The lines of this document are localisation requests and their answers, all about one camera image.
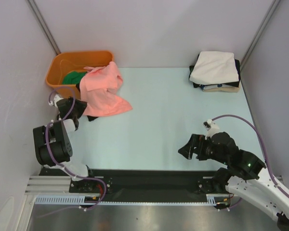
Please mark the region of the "pink t shirt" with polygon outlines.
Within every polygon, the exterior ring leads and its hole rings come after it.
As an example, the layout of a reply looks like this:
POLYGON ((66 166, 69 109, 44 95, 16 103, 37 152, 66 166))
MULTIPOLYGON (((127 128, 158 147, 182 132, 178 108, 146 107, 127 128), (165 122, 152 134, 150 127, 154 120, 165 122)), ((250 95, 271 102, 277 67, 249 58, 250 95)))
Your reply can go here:
POLYGON ((115 62, 107 66, 85 67, 87 74, 79 84, 80 98, 87 103, 84 115, 104 117, 132 110, 130 103, 117 95, 123 78, 115 62))

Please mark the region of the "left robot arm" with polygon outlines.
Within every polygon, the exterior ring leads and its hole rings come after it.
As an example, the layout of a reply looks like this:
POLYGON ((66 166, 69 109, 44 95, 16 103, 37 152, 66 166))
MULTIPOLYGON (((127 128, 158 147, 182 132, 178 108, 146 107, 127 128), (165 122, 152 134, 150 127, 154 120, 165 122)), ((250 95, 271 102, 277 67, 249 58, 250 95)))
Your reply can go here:
POLYGON ((58 109, 59 116, 46 126, 33 129, 36 159, 40 165, 60 169, 74 181, 80 180, 80 187, 90 193, 96 189, 97 181, 89 176, 89 168, 72 159, 73 149, 69 133, 79 128, 79 118, 84 114, 87 103, 63 98, 56 94, 49 105, 58 109))

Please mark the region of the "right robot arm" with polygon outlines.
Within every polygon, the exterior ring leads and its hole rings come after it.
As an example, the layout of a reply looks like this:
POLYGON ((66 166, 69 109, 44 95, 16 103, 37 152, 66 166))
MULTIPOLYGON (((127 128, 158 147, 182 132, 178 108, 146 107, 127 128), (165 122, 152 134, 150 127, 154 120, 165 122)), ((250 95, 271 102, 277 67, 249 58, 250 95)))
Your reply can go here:
POLYGON ((212 186, 218 193, 228 191, 267 214, 281 231, 289 231, 289 189, 255 154, 241 150, 226 132, 210 137, 192 134, 179 154, 190 160, 215 160, 226 165, 213 177, 212 186))

